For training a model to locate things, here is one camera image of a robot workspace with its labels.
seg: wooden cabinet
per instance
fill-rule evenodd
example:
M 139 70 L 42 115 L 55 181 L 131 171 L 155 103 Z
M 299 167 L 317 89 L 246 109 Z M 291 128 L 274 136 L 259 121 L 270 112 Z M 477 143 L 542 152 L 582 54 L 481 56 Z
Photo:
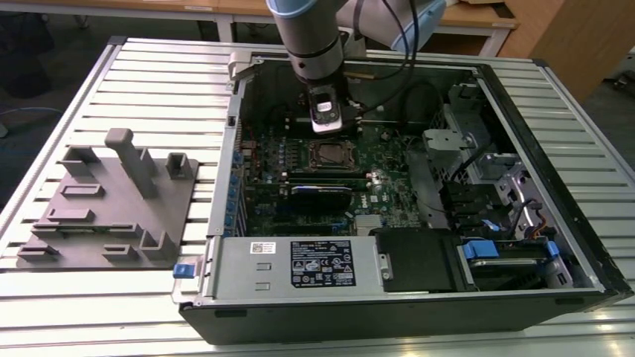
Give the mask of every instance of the wooden cabinet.
M 501 57 L 548 61 L 585 101 L 635 45 L 635 0 L 506 0 L 522 23 Z

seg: circuit board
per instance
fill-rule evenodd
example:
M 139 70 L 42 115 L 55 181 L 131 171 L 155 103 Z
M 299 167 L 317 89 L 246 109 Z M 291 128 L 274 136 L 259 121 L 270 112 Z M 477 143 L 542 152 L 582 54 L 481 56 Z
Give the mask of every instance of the circuit board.
M 382 226 L 421 226 L 405 162 L 409 139 L 379 124 L 359 128 L 338 138 L 298 138 L 269 130 L 258 140 L 243 141 L 249 236 L 355 235 L 355 217 L 366 215 L 379 215 Z M 330 202 L 315 197 L 318 212 L 289 204 L 295 187 L 321 187 L 331 194 Z M 339 202 L 334 191 L 345 189 Z

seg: aluminum extrusion table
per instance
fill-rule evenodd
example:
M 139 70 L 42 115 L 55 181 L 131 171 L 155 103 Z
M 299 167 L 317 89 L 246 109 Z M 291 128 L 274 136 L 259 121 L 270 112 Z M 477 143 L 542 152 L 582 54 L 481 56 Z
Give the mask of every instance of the aluminum extrusion table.
M 34 166 L 0 216 L 0 269 L 17 265 L 31 222 L 41 218 L 65 168 L 65 147 L 97 145 L 111 127 L 135 131 L 153 157 L 186 151 L 198 159 L 197 191 L 182 256 L 205 252 L 227 105 L 227 63 L 237 50 L 285 52 L 275 45 L 127 39 L 107 46 Z M 395 57 L 370 52 L 373 57 Z M 572 99 L 552 70 L 530 60 L 422 55 L 485 62 L 502 79 L 565 183 L 635 288 L 635 174 Z M 0 274 L 0 355 L 129 356 L 633 356 L 635 298 L 558 317 L 522 332 L 322 344 L 209 345 L 173 304 L 170 271 Z

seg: white sticker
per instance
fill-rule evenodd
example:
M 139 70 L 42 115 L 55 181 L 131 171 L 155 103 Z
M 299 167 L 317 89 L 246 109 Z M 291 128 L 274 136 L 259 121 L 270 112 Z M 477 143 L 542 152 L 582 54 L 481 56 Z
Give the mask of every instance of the white sticker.
M 275 242 L 253 242 L 250 253 L 251 254 L 275 254 L 277 243 Z
M 186 10 L 211 11 L 209 6 L 186 6 Z
M 493 27 L 495 28 L 514 28 L 514 26 L 517 26 L 515 24 L 506 24 L 503 22 L 495 22 L 493 24 Z

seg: power supply label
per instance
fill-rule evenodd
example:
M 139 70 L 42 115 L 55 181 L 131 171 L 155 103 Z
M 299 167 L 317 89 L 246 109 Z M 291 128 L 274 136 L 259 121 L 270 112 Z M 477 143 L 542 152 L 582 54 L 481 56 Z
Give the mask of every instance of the power supply label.
M 355 286 L 351 241 L 291 242 L 291 284 L 297 288 Z

